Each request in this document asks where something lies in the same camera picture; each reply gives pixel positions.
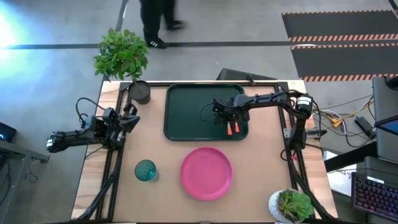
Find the black shoe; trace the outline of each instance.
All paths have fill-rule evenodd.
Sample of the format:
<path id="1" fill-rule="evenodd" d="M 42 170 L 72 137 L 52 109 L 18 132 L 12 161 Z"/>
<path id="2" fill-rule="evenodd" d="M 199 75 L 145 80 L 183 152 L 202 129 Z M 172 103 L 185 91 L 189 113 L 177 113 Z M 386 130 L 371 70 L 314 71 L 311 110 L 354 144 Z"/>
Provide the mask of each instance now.
<path id="1" fill-rule="evenodd" d="M 167 29 L 170 31 L 184 29 L 185 22 L 184 21 L 173 21 L 170 24 L 167 24 Z"/>
<path id="2" fill-rule="evenodd" d="M 169 45 L 163 42 L 160 38 L 145 39 L 145 41 L 147 42 L 148 47 L 156 47 L 157 49 L 166 49 L 169 47 Z"/>

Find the leafy plant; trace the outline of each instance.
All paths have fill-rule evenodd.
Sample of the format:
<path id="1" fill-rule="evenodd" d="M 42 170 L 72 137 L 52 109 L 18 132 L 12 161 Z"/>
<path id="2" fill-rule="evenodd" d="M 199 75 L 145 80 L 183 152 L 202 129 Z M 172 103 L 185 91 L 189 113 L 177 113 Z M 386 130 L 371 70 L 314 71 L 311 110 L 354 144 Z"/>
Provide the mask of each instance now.
<path id="1" fill-rule="evenodd" d="M 314 214 L 310 197 L 291 190 L 280 193 L 278 209 L 285 218 L 292 222 L 304 220 Z"/>
<path id="2" fill-rule="evenodd" d="M 142 68 L 147 68 L 146 43 L 133 32 L 124 30 L 122 34 L 113 28 L 108 30 L 108 36 L 103 36 L 103 39 L 99 43 L 100 54 L 94 57 L 95 75 L 103 74 L 108 80 L 109 77 L 120 80 L 132 77 L 136 82 L 142 75 Z"/>

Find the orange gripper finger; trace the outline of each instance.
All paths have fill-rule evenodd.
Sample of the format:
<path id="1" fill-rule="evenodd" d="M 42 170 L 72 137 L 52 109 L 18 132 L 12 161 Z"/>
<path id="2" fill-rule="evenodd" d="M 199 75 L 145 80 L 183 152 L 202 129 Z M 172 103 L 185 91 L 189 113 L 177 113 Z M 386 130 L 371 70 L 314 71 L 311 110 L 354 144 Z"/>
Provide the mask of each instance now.
<path id="1" fill-rule="evenodd" d="M 232 129 L 231 129 L 231 125 L 229 124 L 229 122 L 226 125 L 227 127 L 227 131 L 228 131 L 228 135 L 232 135 Z"/>
<path id="2" fill-rule="evenodd" d="M 238 122 L 235 122 L 235 132 L 239 133 L 239 126 L 238 126 Z"/>

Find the teal glass cup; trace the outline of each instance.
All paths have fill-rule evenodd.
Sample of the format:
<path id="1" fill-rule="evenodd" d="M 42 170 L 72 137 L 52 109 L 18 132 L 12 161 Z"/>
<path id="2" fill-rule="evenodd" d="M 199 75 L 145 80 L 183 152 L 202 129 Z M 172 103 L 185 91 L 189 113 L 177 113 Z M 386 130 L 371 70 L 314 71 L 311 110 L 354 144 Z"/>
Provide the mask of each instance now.
<path id="1" fill-rule="evenodd" d="M 134 169 L 137 179 L 144 182 L 155 182 L 159 179 L 159 171 L 156 169 L 154 162 L 144 159 L 140 161 Z"/>

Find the gray floor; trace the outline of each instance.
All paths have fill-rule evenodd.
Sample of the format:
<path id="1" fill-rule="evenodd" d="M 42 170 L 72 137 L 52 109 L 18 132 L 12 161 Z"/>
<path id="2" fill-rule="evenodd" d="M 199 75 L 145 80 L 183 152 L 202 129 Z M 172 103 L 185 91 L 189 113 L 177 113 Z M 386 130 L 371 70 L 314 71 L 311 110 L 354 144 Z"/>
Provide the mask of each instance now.
<path id="1" fill-rule="evenodd" d="M 122 0 L 5 0 L 0 2 L 0 45 L 95 44 L 115 27 Z M 390 9 L 388 0 L 180 0 L 178 15 L 189 22 L 186 30 L 160 36 L 169 42 L 287 40 L 280 14 L 293 11 Z M 138 0 L 130 0 L 123 23 L 142 35 Z M 101 77 L 95 77 L 96 49 L 0 50 L 0 121 L 18 130 L 15 143 L 45 151 L 52 131 L 78 128 L 75 102 L 96 100 Z M 215 47 L 151 49 L 146 80 L 214 80 L 223 67 L 298 79 L 288 47 Z M 320 107 L 371 94 L 371 82 L 308 83 Z M 349 113 L 366 100 L 334 110 Z M 86 113 L 94 106 L 81 102 Z M 373 122 L 367 111 L 361 113 Z M 349 130 L 359 129 L 348 121 Z M 352 144 L 363 143 L 352 138 Z M 322 146 L 338 152 L 352 150 L 341 136 L 328 133 Z M 9 223 L 47 223 L 70 218 L 80 178 L 85 147 L 52 154 L 48 164 L 32 164 L 39 181 L 24 182 Z M 339 216 L 357 220 L 336 199 Z"/>

